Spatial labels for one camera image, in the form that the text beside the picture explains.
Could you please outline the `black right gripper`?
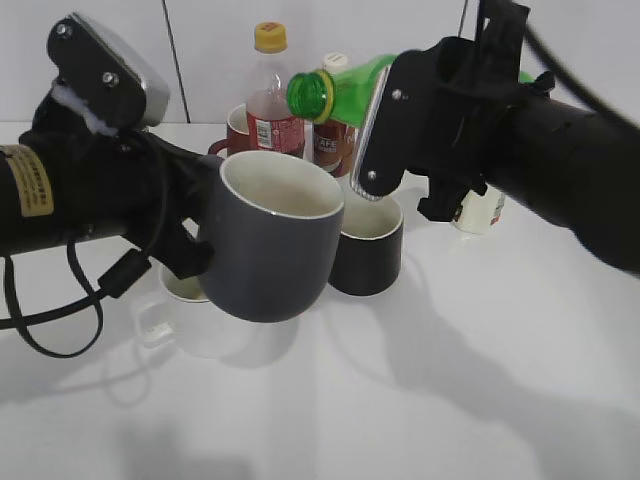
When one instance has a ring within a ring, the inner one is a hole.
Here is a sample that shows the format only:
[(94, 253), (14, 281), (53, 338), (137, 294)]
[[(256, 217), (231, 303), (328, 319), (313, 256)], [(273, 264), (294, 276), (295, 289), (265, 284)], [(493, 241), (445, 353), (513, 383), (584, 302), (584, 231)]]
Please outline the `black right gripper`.
[(367, 106), (353, 190), (379, 200), (411, 172), (429, 180), (429, 194), (417, 209), (431, 221), (452, 221), (469, 192), (484, 195), (495, 186), (553, 222), (533, 189), (495, 176), (488, 156), (492, 148), (506, 147), (509, 115), (531, 98), (547, 99), (555, 86), (549, 72), (521, 81), (519, 64), (518, 50), (495, 58), (458, 37), (397, 56), (379, 74)]

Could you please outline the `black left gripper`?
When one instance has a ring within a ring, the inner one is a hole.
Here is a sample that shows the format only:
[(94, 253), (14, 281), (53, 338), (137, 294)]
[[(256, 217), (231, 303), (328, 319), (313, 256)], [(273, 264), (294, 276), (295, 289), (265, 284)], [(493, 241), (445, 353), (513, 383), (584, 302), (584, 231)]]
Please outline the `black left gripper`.
[(54, 211), (29, 222), (29, 246), (53, 247), (92, 227), (121, 236), (180, 278), (203, 273), (213, 248), (183, 225), (204, 216), (214, 162), (137, 128), (110, 135), (70, 88), (54, 85), (38, 106), (29, 145), (50, 178)]

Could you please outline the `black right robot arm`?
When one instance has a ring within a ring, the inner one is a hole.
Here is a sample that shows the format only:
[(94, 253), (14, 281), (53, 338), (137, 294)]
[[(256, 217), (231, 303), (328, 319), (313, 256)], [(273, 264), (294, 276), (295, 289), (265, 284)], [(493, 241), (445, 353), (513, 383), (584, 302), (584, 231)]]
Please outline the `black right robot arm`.
[(374, 89), (351, 184), (377, 200), (405, 173), (429, 179), (419, 211), (449, 221), (469, 192), (494, 187), (571, 230), (604, 263), (639, 270), (639, 139), (546, 96), (447, 37), (400, 54)]

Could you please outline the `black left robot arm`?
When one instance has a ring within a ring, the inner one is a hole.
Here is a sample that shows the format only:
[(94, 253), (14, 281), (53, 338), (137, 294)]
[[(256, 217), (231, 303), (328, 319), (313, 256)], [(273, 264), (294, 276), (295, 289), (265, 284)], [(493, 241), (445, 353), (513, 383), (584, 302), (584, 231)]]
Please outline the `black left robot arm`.
[(93, 133), (46, 95), (30, 129), (1, 148), (1, 251), (119, 236), (180, 278), (199, 275), (214, 250), (183, 222), (202, 218), (211, 169), (150, 132)]

